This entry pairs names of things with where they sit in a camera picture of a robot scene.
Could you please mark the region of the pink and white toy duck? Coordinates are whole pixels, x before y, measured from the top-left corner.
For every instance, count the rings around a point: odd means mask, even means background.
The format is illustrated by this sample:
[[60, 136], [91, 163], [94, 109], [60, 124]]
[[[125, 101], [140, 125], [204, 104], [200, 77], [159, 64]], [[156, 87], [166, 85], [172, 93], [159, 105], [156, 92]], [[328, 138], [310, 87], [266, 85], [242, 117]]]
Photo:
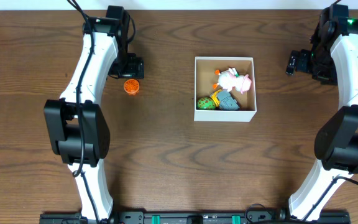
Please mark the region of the pink and white toy duck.
[[214, 89], [220, 86], [223, 90], [230, 92], [234, 88], [243, 94], [251, 88], [252, 80], [249, 75], [239, 75], [235, 68], [228, 68], [225, 71], [216, 70], [215, 74], [218, 76], [218, 82], [213, 84]]

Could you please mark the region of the grey and yellow toy truck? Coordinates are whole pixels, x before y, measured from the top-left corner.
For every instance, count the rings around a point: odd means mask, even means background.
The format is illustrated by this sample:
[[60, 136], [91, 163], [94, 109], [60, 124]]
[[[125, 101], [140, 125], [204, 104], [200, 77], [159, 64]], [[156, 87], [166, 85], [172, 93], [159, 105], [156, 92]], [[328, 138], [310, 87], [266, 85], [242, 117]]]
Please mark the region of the grey and yellow toy truck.
[[227, 90], [217, 90], [210, 95], [210, 98], [220, 110], [236, 111], [240, 108], [237, 101]]

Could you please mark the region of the green ball with red numbers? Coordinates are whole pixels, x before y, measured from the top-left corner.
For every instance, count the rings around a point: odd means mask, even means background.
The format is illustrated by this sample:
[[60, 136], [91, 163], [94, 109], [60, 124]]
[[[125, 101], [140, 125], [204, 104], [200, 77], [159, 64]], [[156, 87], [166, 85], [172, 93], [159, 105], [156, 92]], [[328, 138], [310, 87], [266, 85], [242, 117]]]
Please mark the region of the green ball with red numbers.
[[216, 104], [210, 97], [202, 97], [196, 102], [198, 110], [215, 110]]

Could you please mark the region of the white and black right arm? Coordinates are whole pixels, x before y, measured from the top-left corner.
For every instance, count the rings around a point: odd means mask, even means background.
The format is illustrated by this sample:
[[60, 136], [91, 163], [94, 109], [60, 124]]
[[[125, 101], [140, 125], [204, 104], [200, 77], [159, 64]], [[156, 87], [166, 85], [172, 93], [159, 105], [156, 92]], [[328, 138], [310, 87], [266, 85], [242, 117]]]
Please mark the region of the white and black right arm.
[[311, 50], [291, 52], [286, 73], [337, 85], [339, 106], [318, 131], [313, 167], [288, 200], [290, 217], [303, 222], [317, 222], [335, 191], [358, 173], [358, 19], [321, 16], [310, 42]]

